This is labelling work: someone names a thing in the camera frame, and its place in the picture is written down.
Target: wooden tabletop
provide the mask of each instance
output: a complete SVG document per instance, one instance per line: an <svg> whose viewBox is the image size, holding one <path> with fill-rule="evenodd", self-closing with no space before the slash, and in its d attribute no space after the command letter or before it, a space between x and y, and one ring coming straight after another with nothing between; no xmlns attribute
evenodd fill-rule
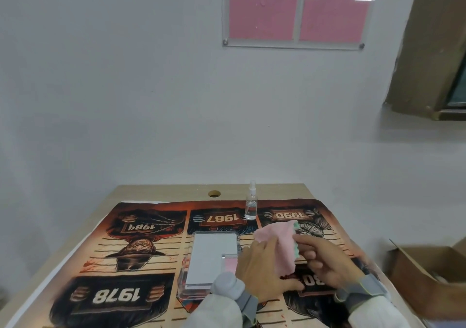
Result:
<svg viewBox="0 0 466 328"><path fill-rule="evenodd" d="M66 243L45 262L42 268L34 275L24 290L0 311L0 327L6 326L16 311L23 305L27 298L37 289L49 273L60 264L66 255L72 251L78 243L89 234L96 224L105 217L120 201L161 201L184 202L199 200L238 200L245 198L248 192L248 184L189 184L189 185L122 185L116 187L99 205L97 210L86 219L85 223L75 231ZM314 196L304 184L257 184L259 199L310 199ZM209 192L220 193L212 198ZM409 320L411 327L424 328L419 319L414 316L403 302L403 299L390 285L388 279L382 280L392 294L393 302Z"/></svg>

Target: white sleeve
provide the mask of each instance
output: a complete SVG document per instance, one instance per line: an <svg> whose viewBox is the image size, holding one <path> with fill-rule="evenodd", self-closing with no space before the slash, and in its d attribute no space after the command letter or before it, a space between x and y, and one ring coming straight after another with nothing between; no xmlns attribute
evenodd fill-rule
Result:
<svg viewBox="0 0 466 328"><path fill-rule="evenodd" d="M353 328L410 328L408 321L384 296L359 306L348 319Z"/></svg>
<svg viewBox="0 0 466 328"><path fill-rule="evenodd" d="M242 328L238 304L225 296L210 294L190 314L182 328Z"/></svg>

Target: gray wrist device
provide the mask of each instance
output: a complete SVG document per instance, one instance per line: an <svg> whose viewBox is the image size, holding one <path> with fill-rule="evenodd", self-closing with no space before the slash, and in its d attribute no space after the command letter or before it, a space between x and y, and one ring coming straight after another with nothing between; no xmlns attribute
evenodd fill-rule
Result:
<svg viewBox="0 0 466 328"><path fill-rule="evenodd" d="M335 301L344 303L350 313L364 302L376 296L385 296L391 301L390 294L385 286L372 275L366 275L357 283L336 290Z"/></svg>
<svg viewBox="0 0 466 328"><path fill-rule="evenodd" d="M234 300L243 315L243 328L256 324L256 312L259 300L245 290L244 283L231 272L221 273L213 282L210 291Z"/></svg>

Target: spray bottle cap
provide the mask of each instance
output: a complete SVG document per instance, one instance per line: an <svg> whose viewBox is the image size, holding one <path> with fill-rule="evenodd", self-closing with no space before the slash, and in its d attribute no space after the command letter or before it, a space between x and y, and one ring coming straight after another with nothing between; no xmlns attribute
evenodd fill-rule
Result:
<svg viewBox="0 0 466 328"><path fill-rule="evenodd" d="M251 181L249 184L249 194L256 195L256 181Z"/></svg>

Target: pink microfiber cloth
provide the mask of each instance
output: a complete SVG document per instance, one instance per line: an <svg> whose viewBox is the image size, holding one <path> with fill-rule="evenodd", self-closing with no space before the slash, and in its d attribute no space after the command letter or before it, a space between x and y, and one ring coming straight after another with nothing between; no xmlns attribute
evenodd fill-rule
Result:
<svg viewBox="0 0 466 328"><path fill-rule="evenodd" d="M296 220L273 223L254 232L257 242L268 241L271 237L278 237L275 248L275 272L278 276L294 273L294 260L299 257L298 244L293 239L299 224Z"/></svg>

